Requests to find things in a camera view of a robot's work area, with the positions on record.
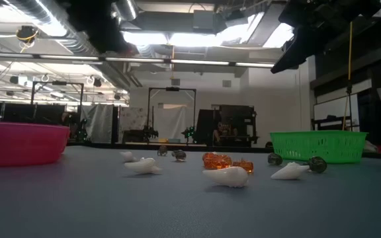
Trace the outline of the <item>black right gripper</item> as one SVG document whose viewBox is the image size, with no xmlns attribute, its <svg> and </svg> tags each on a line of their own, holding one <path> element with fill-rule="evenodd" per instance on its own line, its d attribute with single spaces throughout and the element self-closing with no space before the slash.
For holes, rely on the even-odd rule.
<svg viewBox="0 0 381 238">
<path fill-rule="evenodd" d="M 283 45 L 284 53 L 271 73 L 293 69 L 324 49 L 326 37 L 341 34 L 357 17 L 371 18 L 381 9 L 380 0 L 288 0 L 279 21 L 294 29 Z"/>
</svg>

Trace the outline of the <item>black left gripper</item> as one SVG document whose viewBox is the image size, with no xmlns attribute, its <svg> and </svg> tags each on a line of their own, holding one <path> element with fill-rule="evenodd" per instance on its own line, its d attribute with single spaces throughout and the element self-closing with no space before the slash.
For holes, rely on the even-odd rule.
<svg viewBox="0 0 381 238">
<path fill-rule="evenodd" d="M 139 54 L 136 45 L 122 37 L 118 21 L 112 18 L 115 0 L 66 0 L 69 21 L 78 32 L 84 32 L 97 50 L 112 50 L 121 56 Z"/>
</svg>

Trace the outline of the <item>white ghost figure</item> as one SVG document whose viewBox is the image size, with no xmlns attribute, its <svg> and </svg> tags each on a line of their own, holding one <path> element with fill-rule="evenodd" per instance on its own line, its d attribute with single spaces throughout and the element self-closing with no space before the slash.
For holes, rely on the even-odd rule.
<svg viewBox="0 0 381 238">
<path fill-rule="evenodd" d="M 123 158 L 123 161 L 125 163 L 134 163 L 137 162 L 138 159 L 136 159 L 131 151 L 121 151 L 120 152 L 121 157 Z"/>
<path fill-rule="evenodd" d="M 124 166 L 136 174 L 159 174 L 161 168 L 156 165 L 153 158 L 143 158 L 136 162 L 125 162 Z"/>
<path fill-rule="evenodd" d="M 202 172 L 210 180 L 232 188 L 241 188 L 247 185 L 249 176 L 241 167 L 228 167 L 225 169 L 205 170 Z"/>
<path fill-rule="evenodd" d="M 273 180 L 296 180 L 310 168 L 309 165 L 301 165 L 295 162 L 288 163 L 285 167 L 271 176 Z"/>
</svg>

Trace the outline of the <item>whiteboard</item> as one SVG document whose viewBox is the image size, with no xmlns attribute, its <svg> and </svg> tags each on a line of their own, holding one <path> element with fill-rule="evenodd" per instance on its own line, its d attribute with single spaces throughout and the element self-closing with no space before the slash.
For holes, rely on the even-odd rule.
<svg viewBox="0 0 381 238">
<path fill-rule="evenodd" d="M 357 95 L 351 95 L 353 113 L 353 131 L 360 131 L 359 106 Z M 314 124 L 315 129 L 341 130 L 343 117 L 345 117 L 346 129 L 349 126 L 349 110 L 346 107 L 346 97 L 321 102 L 314 105 L 314 121 L 321 123 Z"/>
</svg>

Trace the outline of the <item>LED light bar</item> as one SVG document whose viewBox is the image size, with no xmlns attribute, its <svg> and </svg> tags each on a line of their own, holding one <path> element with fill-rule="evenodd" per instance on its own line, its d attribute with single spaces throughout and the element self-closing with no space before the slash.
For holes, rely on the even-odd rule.
<svg viewBox="0 0 381 238">
<path fill-rule="evenodd" d="M 127 62 L 127 63 L 166 63 L 166 64 L 189 64 L 189 65 L 211 65 L 228 67 L 255 67 L 272 68 L 273 63 L 253 63 L 236 61 L 210 61 L 210 60 L 183 60 L 183 59 L 163 59 L 163 58 L 122 58 L 106 56 L 66 56 L 50 54 L 24 54 L 24 53 L 3 53 L 0 52 L 0 58 L 15 60 L 58 60 L 58 61 L 82 61 L 82 62 Z"/>
</svg>

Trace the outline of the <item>black tripod stand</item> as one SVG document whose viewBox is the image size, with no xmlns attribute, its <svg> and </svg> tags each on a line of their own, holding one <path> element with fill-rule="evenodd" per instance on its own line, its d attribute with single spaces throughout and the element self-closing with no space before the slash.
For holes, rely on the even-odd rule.
<svg viewBox="0 0 381 238">
<path fill-rule="evenodd" d="M 347 109 L 349 110 L 349 126 L 347 126 L 347 130 L 348 131 L 353 131 L 353 113 L 352 113 L 352 100 L 351 100 L 351 95 L 352 95 L 352 83 L 351 83 L 351 80 L 349 79 L 348 80 L 348 83 L 347 83 L 347 90 L 346 90 L 346 93 L 347 93 Z"/>
</svg>

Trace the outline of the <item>grey hanging curtain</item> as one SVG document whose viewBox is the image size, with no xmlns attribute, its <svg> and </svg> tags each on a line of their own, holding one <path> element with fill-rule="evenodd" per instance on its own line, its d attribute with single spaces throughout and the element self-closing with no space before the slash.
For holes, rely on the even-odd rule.
<svg viewBox="0 0 381 238">
<path fill-rule="evenodd" d="M 91 143 L 110 143 L 112 138 L 113 105 L 83 106 L 81 119 L 85 119 L 87 139 Z"/>
</svg>

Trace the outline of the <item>grey ceiling junction box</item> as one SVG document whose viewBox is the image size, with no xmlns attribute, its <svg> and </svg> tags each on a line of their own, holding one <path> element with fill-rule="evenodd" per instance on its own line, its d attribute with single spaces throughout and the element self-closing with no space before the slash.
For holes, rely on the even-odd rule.
<svg viewBox="0 0 381 238">
<path fill-rule="evenodd" d="M 192 29 L 194 32 L 213 32 L 214 30 L 214 12 L 194 10 Z"/>
</svg>

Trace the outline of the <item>black equipment cabinet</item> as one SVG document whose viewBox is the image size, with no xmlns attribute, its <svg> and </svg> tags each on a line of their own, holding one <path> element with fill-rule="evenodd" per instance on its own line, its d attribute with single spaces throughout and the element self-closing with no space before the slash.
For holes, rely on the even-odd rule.
<svg viewBox="0 0 381 238">
<path fill-rule="evenodd" d="M 201 109 L 192 138 L 196 143 L 213 147 L 252 147 L 259 138 L 256 117 L 257 113 L 253 106 L 221 104 L 215 109 Z M 220 141 L 216 141 L 213 131 L 218 122 L 236 128 L 238 135 L 220 136 Z"/>
</svg>

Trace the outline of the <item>wooden background table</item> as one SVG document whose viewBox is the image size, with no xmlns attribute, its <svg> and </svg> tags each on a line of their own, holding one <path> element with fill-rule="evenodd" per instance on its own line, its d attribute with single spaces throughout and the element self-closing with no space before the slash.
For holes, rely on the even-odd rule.
<svg viewBox="0 0 381 238">
<path fill-rule="evenodd" d="M 207 147 L 206 144 L 198 143 L 162 143 L 162 142 L 126 142 L 124 145 L 154 145 L 154 146 L 173 146 L 173 147 Z"/>
</svg>

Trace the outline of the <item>green plastic basket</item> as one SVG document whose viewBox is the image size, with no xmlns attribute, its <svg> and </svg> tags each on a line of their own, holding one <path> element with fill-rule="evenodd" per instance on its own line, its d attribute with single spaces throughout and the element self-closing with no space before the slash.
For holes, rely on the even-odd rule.
<svg viewBox="0 0 381 238">
<path fill-rule="evenodd" d="M 345 164 L 360 161 L 366 135 L 342 130 L 272 132 L 271 141 L 284 159 L 308 161 L 317 156 L 328 164 Z"/>
</svg>

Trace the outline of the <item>black partition panels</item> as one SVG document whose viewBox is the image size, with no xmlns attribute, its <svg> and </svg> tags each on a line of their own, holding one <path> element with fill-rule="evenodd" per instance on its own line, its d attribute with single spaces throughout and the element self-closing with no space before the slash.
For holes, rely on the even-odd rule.
<svg viewBox="0 0 381 238">
<path fill-rule="evenodd" d="M 62 123 L 64 110 L 60 105 L 0 102 L 0 122 L 58 125 Z"/>
</svg>

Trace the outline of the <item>pink plastic bowl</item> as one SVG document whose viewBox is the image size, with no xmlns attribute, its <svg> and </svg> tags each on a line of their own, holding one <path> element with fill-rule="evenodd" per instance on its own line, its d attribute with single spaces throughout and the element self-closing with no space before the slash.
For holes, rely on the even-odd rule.
<svg viewBox="0 0 381 238">
<path fill-rule="evenodd" d="M 0 122 L 0 167 L 55 163 L 68 138 L 66 126 Z"/>
</svg>

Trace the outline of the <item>round silver air duct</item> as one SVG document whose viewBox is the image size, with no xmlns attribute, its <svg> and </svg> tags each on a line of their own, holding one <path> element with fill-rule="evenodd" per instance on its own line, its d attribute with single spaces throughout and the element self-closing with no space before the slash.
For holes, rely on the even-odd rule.
<svg viewBox="0 0 381 238">
<path fill-rule="evenodd" d="M 114 5 L 118 16 L 124 21 L 134 20 L 138 16 L 139 9 L 134 0 L 117 0 Z"/>
</svg>

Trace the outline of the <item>black station frame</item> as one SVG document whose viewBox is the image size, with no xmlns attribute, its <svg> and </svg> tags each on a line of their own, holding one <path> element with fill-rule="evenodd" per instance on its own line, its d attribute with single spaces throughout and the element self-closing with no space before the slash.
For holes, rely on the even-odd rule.
<svg viewBox="0 0 381 238">
<path fill-rule="evenodd" d="M 79 99 L 75 97 L 71 97 L 67 91 L 57 91 L 52 90 L 48 91 L 45 89 L 47 85 L 51 84 L 52 86 L 79 86 L 81 87 L 79 91 Z M 60 106 L 69 106 L 70 102 L 74 102 L 75 106 L 77 107 L 77 112 L 67 112 L 66 109 L 64 112 L 61 113 L 60 119 L 56 119 L 52 121 L 52 119 L 47 119 L 46 116 L 43 116 L 42 118 L 39 117 L 40 120 L 44 120 L 45 122 L 48 121 L 49 124 L 59 124 L 61 126 L 67 126 L 69 128 L 69 137 L 67 138 L 68 142 L 82 142 L 86 138 L 86 131 L 83 130 L 83 123 L 81 122 L 81 113 L 82 113 L 82 107 L 83 107 L 83 91 L 84 91 L 84 84 L 83 83 L 68 83 L 66 81 L 52 81 L 51 83 L 44 82 L 44 81 L 33 81 L 32 82 L 32 93 L 31 93 L 31 100 L 30 104 L 34 105 L 34 115 L 32 116 L 32 121 L 34 122 L 36 120 L 36 112 L 38 110 L 38 101 L 34 99 L 36 93 L 59 93 L 60 96 L 54 96 L 55 100 L 46 100 L 46 102 L 49 102 L 49 108 L 52 110 L 53 106 L 55 106 L 56 114 L 59 113 L 58 109 Z"/>
<path fill-rule="evenodd" d="M 196 89 L 150 87 L 147 125 L 159 139 L 191 143 L 196 126 Z"/>
</svg>

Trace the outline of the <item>ribbed silver air duct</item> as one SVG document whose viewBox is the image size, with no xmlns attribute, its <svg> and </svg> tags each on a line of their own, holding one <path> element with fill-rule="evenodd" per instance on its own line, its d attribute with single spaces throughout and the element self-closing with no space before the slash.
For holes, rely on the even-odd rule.
<svg viewBox="0 0 381 238">
<path fill-rule="evenodd" d="M 112 50 L 97 50 L 84 32 L 70 23 L 66 0 L 3 0 L 14 10 L 26 15 L 42 32 L 56 38 L 76 56 L 119 56 Z"/>
</svg>

